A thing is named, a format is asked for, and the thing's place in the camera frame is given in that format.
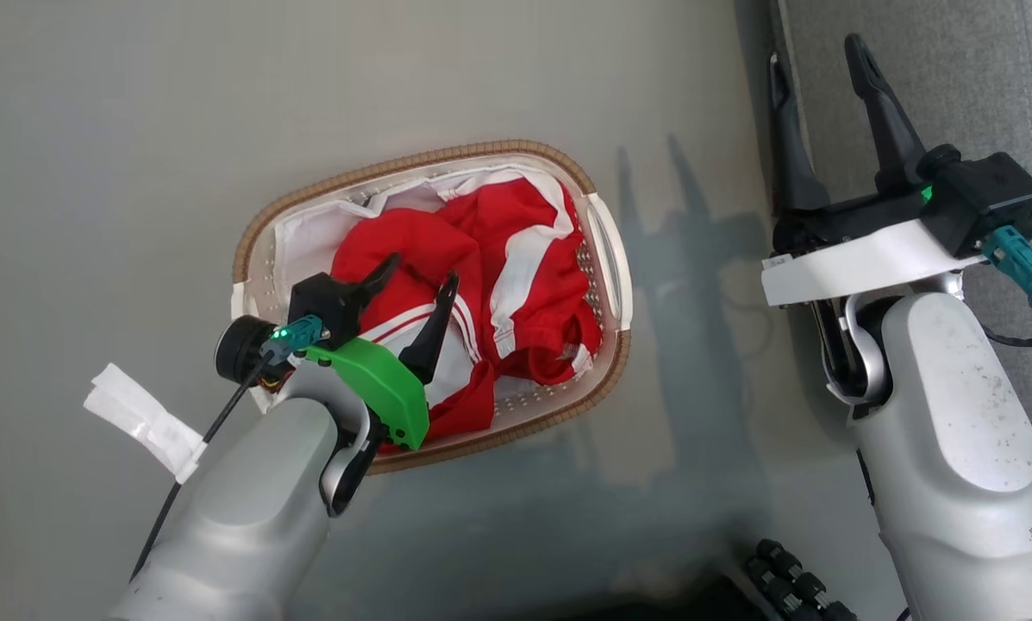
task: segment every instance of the white tape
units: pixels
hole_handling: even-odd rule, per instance
[[[232,320],[243,318],[247,315],[247,282],[232,285],[232,297],[228,301],[232,306]]]
[[[167,466],[174,480],[186,483],[205,450],[201,434],[168,413],[112,363],[92,384],[94,390],[87,394],[83,406],[132,435]]]
[[[254,387],[248,391],[251,397],[255,400],[255,406],[259,408],[260,413],[265,414],[267,410],[270,410],[270,405],[275,404],[275,394],[266,392],[263,388]]]

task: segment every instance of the laundry basket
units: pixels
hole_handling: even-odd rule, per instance
[[[315,261],[312,266],[303,263],[299,268],[291,265],[290,270],[277,265],[276,258],[281,258],[283,253],[278,251],[276,224],[305,209],[319,208],[327,201],[348,200],[365,208],[365,201],[375,193],[407,182],[511,164],[551,174],[574,198],[584,235],[578,260],[588,275],[586,299],[603,329],[603,342],[594,355],[593,365],[566,384],[536,386],[525,392],[496,398],[490,429],[429,439],[418,451],[378,455],[369,468],[370,475],[437,463],[499,447],[585,413],[610,392],[619,381],[631,349],[633,299],[626,256],[609,209],[581,166],[558,150],[530,140],[498,140],[382,162],[286,194],[259,213],[239,240],[232,268],[232,319],[248,314],[283,324],[292,286],[312,272],[327,270],[330,262]],[[265,410],[270,403],[263,389],[253,388],[252,396],[260,408]]]

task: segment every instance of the black cable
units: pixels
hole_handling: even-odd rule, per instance
[[[224,404],[224,410],[221,410],[221,413],[217,414],[217,420],[213,421],[212,425],[208,425],[208,431],[205,432],[204,437],[201,437],[201,442],[208,445],[208,440],[217,435],[217,429],[220,429],[221,424],[224,424],[224,419],[227,419],[228,415],[232,413],[236,403],[239,402],[239,398],[244,397],[244,393],[255,383],[255,379],[259,378],[259,373],[263,372],[264,367],[267,365],[267,362],[270,362],[270,358],[272,357],[275,357],[275,354],[267,351],[259,363],[248,373],[248,377],[244,379],[244,384],[239,385],[236,392],[233,392],[232,397],[228,399],[228,403]],[[160,530],[164,527],[167,514],[170,512],[171,504],[174,503],[174,498],[178,498],[178,491],[181,489],[182,484],[178,481],[174,482],[174,485],[171,485],[171,491],[168,492],[167,499],[164,500],[164,506],[160,508],[160,515],[156,516],[156,523],[152,525],[152,531],[150,531],[149,538],[144,542],[144,547],[140,550],[140,556],[136,558],[136,566],[133,567],[133,575],[128,579],[129,582],[134,581],[140,569],[144,568],[144,562],[149,560],[149,554],[152,553],[152,548],[156,545],[156,537],[160,535]]]
[[[182,484],[175,481],[174,485],[171,485],[171,491],[167,492],[167,499],[164,500],[164,506],[160,508],[160,515],[156,516],[156,523],[152,525],[152,531],[149,533],[149,538],[144,542],[144,547],[141,548],[140,555],[136,557],[136,566],[133,567],[133,575],[128,578],[129,582],[136,579],[136,575],[140,573],[140,568],[142,568],[142,566],[144,566],[144,562],[149,560],[149,553],[152,551],[152,547],[155,546],[156,537],[160,535],[160,528],[164,527],[164,519],[167,519],[170,506],[174,503],[174,498],[178,498],[178,491],[181,489]]]
[[[999,345],[1005,345],[1007,347],[1032,347],[1032,338],[1014,338],[1012,335],[1001,335],[989,329],[988,326],[982,326],[983,333],[988,335],[990,340],[998,342]]]

